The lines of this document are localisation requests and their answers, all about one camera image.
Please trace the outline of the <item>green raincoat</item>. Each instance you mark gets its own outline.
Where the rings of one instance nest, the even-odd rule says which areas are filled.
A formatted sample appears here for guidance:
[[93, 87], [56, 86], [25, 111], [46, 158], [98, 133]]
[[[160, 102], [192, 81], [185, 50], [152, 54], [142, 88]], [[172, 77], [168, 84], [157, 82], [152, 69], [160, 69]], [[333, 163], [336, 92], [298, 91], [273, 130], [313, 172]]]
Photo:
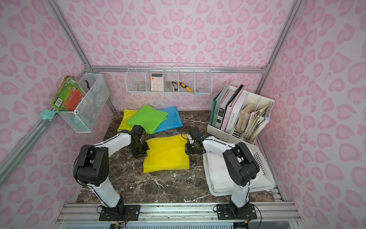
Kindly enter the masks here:
[[160, 124], [167, 119], [167, 116], [167, 112], [145, 105], [127, 121], [127, 124], [132, 127], [141, 126], [148, 134], [154, 134]]

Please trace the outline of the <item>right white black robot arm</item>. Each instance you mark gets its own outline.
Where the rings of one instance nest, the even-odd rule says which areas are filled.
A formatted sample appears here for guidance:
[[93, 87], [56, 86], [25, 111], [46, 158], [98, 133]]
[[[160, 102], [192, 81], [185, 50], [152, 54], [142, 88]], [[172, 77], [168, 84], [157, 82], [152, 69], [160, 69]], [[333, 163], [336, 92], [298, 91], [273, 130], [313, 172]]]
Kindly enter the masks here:
[[230, 204], [237, 210], [243, 210], [249, 204], [251, 181], [260, 172], [260, 167], [248, 146], [243, 142], [233, 144], [219, 140], [201, 133], [197, 127], [190, 128], [185, 139], [187, 155], [212, 152], [224, 159], [229, 176], [234, 182]]

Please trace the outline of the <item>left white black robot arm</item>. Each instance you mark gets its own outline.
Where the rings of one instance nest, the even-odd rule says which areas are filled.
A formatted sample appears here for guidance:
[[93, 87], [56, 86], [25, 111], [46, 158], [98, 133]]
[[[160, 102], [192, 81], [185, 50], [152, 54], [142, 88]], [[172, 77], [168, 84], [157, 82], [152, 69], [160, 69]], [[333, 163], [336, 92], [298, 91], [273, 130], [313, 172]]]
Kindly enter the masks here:
[[121, 196], [109, 180], [109, 157], [122, 148], [129, 148], [134, 158], [147, 156], [148, 144], [142, 139], [145, 129], [135, 125], [96, 145], [82, 146], [73, 166], [73, 176], [82, 186], [91, 189], [107, 208], [122, 205]]

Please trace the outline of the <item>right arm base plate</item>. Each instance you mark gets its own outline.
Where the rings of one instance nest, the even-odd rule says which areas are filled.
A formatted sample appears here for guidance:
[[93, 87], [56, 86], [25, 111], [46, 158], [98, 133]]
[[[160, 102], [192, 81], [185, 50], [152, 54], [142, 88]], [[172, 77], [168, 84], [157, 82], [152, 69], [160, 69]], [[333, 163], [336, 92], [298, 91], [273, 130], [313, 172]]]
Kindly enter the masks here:
[[257, 213], [253, 204], [246, 204], [238, 208], [234, 204], [217, 204], [213, 207], [219, 220], [246, 220], [257, 219]]

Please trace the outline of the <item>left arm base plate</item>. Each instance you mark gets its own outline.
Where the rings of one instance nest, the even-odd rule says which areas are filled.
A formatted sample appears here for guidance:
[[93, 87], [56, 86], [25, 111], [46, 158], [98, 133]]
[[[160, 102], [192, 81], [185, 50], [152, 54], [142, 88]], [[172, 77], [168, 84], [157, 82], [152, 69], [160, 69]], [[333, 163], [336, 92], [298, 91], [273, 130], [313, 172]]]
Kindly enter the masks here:
[[99, 221], [137, 221], [140, 205], [119, 205], [115, 208], [102, 206]]

